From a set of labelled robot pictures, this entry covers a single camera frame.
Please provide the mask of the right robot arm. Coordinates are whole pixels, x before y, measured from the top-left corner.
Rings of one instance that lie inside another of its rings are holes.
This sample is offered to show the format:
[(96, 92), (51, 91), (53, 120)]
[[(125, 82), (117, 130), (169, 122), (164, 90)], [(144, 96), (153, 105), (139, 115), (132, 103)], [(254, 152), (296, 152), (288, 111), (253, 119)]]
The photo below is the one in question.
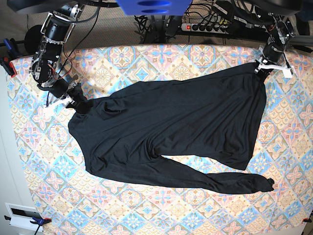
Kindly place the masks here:
[(48, 12), (40, 29), (40, 41), (36, 47), (29, 72), (42, 91), (47, 91), (57, 99), (69, 100), (66, 108), (72, 108), (80, 114), (87, 113), (91, 104), (84, 97), (81, 84), (74, 80), (66, 81), (69, 74), (63, 68), (57, 68), (64, 53), (64, 45), (86, 5), (100, 8), (102, 0), (9, 0), (7, 6), (16, 13), (33, 14)]

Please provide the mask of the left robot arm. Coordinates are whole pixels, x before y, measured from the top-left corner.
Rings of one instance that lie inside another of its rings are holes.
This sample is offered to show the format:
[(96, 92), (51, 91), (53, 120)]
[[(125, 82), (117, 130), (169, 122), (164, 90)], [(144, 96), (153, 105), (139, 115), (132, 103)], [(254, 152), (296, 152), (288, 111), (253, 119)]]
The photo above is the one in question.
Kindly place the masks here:
[(240, 0), (231, 4), (237, 16), (251, 25), (264, 26), (269, 37), (259, 59), (255, 73), (266, 78), (273, 70), (281, 71), (285, 78), (292, 78), (294, 66), (290, 65), (285, 50), (295, 36), (289, 17), (300, 12), (301, 0)]

